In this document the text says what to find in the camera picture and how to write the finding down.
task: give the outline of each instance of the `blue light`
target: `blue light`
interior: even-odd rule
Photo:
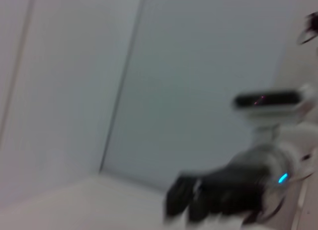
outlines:
[[[280,177],[280,179],[278,180],[278,183],[280,183],[280,184],[283,183],[286,180],[287,177],[288,177],[287,173],[283,174],[283,176]]]

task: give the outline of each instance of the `white door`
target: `white door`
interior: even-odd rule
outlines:
[[[269,87],[296,0],[146,0],[105,170],[167,188],[249,145],[233,96]]]

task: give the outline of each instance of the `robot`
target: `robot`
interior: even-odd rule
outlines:
[[[244,225],[271,219],[283,206],[289,184],[300,180],[301,162],[310,158],[279,141],[280,127],[302,122],[315,103],[309,86],[236,96],[234,110],[253,127],[252,146],[219,169],[181,173],[166,194],[165,220],[173,221],[183,213],[189,224],[220,214],[243,216]],[[266,205],[269,193],[278,196],[272,208]]]

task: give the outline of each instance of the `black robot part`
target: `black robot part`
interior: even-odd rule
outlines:
[[[297,43],[299,45],[306,44],[318,36],[318,13],[314,12],[307,16],[307,27],[300,34]]]
[[[301,94],[294,90],[263,92],[239,95],[234,99],[236,108],[260,108],[276,105],[297,105],[302,101]]]
[[[251,212],[257,216],[263,210],[269,176],[269,169],[263,166],[230,165],[201,175],[183,174],[166,195],[165,217],[171,220],[187,211],[188,223],[197,224],[215,214]]]

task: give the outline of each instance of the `white floor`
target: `white floor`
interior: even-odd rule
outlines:
[[[163,195],[117,180],[97,176],[47,193],[0,214],[1,230],[183,230],[179,221],[162,224]],[[200,227],[237,230],[237,221]]]

